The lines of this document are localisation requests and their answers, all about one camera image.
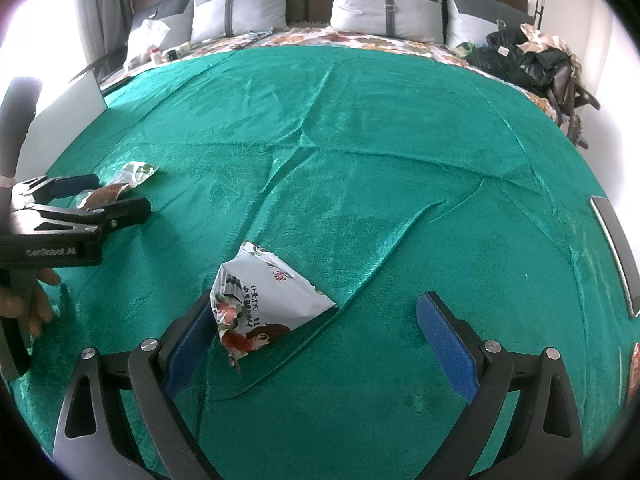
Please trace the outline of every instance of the green bedsheet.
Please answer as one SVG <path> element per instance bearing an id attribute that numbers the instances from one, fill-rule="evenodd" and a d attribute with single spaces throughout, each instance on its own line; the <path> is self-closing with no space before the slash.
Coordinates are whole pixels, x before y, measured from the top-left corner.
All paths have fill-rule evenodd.
<path id="1" fill-rule="evenodd" d="M 177 406 L 225 480 L 413 478 L 465 405 L 415 321 L 431 289 L 482 338 L 558 348 L 597 444 L 639 325 L 590 209 L 603 191 L 524 95 L 429 59 L 287 46 L 158 68 L 108 101 L 49 174 L 158 164 L 135 192 L 154 212 L 48 289 L 60 318 L 13 384 L 46 449 L 79 351 L 161 335 L 246 238 L 339 310 L 242 359 L 242 376 L 210 348 Z"/>

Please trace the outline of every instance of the curtain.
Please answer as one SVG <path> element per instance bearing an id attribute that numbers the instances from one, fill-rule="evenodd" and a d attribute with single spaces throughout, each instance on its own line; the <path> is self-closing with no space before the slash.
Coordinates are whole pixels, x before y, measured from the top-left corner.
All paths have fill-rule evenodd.
<path id="1" fill-rule="evenodd" d="M 104 58 L 95 68 L 98 81 L 122 66 L 129 37 L 131 0 L 75 0 L 78 29 L 87 63 Z"/>

